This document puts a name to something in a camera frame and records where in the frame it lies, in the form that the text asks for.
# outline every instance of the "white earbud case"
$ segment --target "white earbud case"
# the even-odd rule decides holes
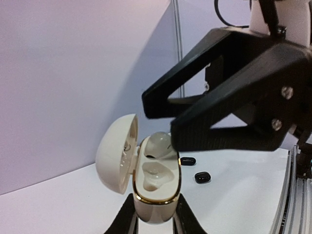
[[[145,222],[169,220],[181,188],[181,163],[166,133],[145,138],[137,151],[138,122],[135,114],[117,119],[97,150],[96,169],[102,183],[124,194],[133,175],[133,194],[138,216]]]

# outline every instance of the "screw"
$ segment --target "screw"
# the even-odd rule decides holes
[[[293,97],[293,88],[289,86],[284,86],[281,90],[281,94],[284,98],[289,100]]]
[[[207,82],[205,83],[205,90],[209,91],[209,84]]]
[[[272,128],[273,128],[275,131],[280,130],[280,129],[282,128],[282,126],[283,126],[283,123],[282,123],[282,121],[280,121],[279,119],[274,118],[274,119],[272,120]]]
[[[287,30],[286,27],[278,26],[277,27],[277,37],[281,38],[281,39],[285,39],[286,38],[286,30]]]

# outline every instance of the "black holder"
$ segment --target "black holder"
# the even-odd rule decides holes
[[[296,156],[296,176],[302,179],[312,179],[312,145],[299,145],[300,153]]]
[[[128,195],[112,225],[104,234],[138,234],[138,215],[133,194]],[[182,194],[173,216],[173,234],[207,234]]]
[[[208,92],[170,98],[202,69]],[[311,74],[311,48],[233,27],[213,29],[143,93],[144,112],[175,118],[172,146],[179,152],[274,151],[292,126],[300,142],[312,132]],[[247,126],[212,128],[231,113]]]

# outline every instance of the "earbud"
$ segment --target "earbud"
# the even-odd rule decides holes
[[[165,132],[157,132],[150,136],[146,143],[145,156],[162,158],[176,154],[171,145],[171,136]]]

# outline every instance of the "black cable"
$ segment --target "black cable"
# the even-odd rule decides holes
[[[239,28],[248,28],[248,25],[244,26],[235,26],[233,24],[228,23],[221,15],[220,10],[219,10],[219,0],[214,0],[214,10],[216,12],[216,15],[218,18],[221,20],[222,23],[224,23],[226,26],[232,26],[232,27],[239,27]]]
[[[272,37],[279,38],[278,15],[275,2],[272,0],[259,0],[264,22],[268,25]]]

